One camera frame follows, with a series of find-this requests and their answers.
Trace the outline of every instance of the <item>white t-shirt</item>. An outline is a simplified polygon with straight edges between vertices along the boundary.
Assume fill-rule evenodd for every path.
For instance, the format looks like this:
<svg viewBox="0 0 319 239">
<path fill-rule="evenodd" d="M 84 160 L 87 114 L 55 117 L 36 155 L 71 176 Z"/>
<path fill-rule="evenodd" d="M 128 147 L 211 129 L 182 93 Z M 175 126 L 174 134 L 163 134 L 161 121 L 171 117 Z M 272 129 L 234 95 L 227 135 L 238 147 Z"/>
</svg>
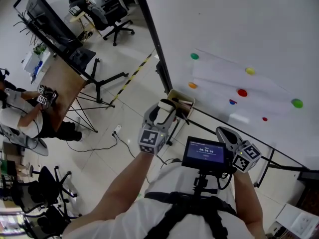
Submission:
<svg viewBox="0 0 319 239">
<path fill-rule="evenodd" d="M 20 108 L 26 113 L 29 113 L 33 109 L 33 106 L 21 97 L 21 92 L 11 89 L 5 89 L 4 92 L 8 95 L 6 102 L 9 105 Z M 39 112 L 35 118 L 35 122 L 32 121 L 29 126 L 18 127 L 20 118 L 25 116 L 26 113 L 14 107 L 7 106 L 5 109 L 3 109 L 2 102 L 0 101 L 0 123 L 19 130 L 31 138 L 36 137 L 42 130 L 42 113 Z"/>
<path fill-rule="evenodd" d="M 194 179 L 198 170 L 183 167 L 173 163 L 163 168 L 158 177 L 150 183 L 147 192 L 173 191 L 193 194 Z M 215 177 L 207 176 L 207 188 L 217 188 Z M 231 186 L 218 192 L 217 196 L 230 204 L 236 210 Z M 164 217 L 171 204 L 152 199 L 137 200 L 130 209 L 118 215 L 114 220 L 96 221 L 69 233 L 63 239 L 143 239 Z M 244 222 L 227 212 L 218 211 L 223 226 L 228 230 L 228 239 L 253 239 Z M 170 231 L 168 239 L 211 239 L 213 238 L 209 225 L 202 216 L 188 214 Z"/>
</svg>

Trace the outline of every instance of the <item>computer monitor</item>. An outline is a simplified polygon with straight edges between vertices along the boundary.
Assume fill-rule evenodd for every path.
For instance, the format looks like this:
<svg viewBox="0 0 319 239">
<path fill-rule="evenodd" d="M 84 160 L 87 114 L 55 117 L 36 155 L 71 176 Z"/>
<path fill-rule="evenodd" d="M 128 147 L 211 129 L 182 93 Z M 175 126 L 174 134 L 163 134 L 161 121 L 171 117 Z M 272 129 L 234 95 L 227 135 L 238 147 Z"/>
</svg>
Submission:
<svg viewBox="0 0 319 239">
<path fill-rule="evenodd" d="M 26 6 L 27 14 L 42 32 L 51 40 L 60 44 L 57 47 L 72 54 L 82 43 L 63 23 L 46 0 L 29 0 Z"/>
</svg>

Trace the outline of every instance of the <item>display screen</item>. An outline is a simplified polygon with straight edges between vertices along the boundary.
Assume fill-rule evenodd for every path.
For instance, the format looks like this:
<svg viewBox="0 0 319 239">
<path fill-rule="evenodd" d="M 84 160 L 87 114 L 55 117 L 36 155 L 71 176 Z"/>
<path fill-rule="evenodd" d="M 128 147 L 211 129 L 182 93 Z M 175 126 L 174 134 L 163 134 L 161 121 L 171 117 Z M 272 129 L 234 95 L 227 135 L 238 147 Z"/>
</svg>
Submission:
<svg viewBox="0 0 319 239">
<path fill-rule="evenodd" d="M 224 148 L 218 145 L 190 141 L 187 156 L 196 159 L 224 163 Z"/>
</svg>

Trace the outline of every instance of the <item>green magnet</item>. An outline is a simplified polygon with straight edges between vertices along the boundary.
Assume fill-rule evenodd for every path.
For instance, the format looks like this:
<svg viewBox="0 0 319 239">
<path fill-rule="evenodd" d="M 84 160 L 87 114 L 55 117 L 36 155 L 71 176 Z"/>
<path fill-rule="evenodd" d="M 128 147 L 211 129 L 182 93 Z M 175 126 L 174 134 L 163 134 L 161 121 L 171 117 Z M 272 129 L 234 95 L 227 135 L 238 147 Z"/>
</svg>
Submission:
<svg viewBox="0 0 319 239">
<path fill-rule="evenodd" d="M 195 59 L 195 60 L 199 59 L 199 56 L 196 53 L 191 53 L 190 56 L 191 56 L 192 59 Z"/>
<path fill-rule="evenodd" d="M 303 101 L 299 100 L 299 99 L 293 99 L 291 101 L 291 103 L 293 104 L 294 107 L 296 108 L 302 108 L 304 106 Z"/>
</svg>

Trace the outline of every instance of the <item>black office chair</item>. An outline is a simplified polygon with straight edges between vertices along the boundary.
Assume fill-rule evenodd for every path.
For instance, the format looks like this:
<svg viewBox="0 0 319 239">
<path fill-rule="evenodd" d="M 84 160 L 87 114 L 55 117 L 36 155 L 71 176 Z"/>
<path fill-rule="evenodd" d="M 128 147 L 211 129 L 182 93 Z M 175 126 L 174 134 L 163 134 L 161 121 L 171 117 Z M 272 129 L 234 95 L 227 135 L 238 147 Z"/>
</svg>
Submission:
<svg viewBox="0 0 319 239">
<path fill-rule="evenodd" d="M 116 46 L 116 38 L 120 31 L 130 31 L 132 35 L 135 34 L 133 29 L 124 27 L 128 23 L 133 24 L 131 20 L 127 20 L 120 25 L 116 25 L 116 22 L 121 22 L 121 19 L 128 14 L 128 12 L 121 6 L 119 0 L 107 0 L 101 7 L 105 11 L 108 26 L 113 26 L 113 29 L 103 37 L 104 40 L 107 40 L 107 37 L 114 33 L 113 46 Z"/>
<path fill-rule="evenodd" d="M 46 166 L 40 172 L 34 171 L 33 166 L 30 166 L 30 176 L 39 174 L 38 181 L 29 183 L 14 182 L 11 188 L 11 197 L 14 203 L 20 206 L 25 213 L 30 213 L 37 207 L 48 208 L 51 205 L 57 204 L 57 198 L 60 195 L 64 205 L 64 211 L 61 211 L 62 215 L 66 219 L 73 218 L 67 214 L 66 203 L 69 200 L 63 197 L 63 192 L 72 198 L 77 197 L 77 194 L 71 194 L 63 187 L 64 181 L 71 172 L 68 171 L 60 181 L 57 174 L 58 168 L 58 166 L 54 168 L 54 179 Z"/>
<path fill-rule="evenodd" d="M 50 206 L 40 215 L 25 215 L 22 227 L 28 237 L 46 239 L 62 235 L 69 223 L 54 206 Z"/>
</svg>

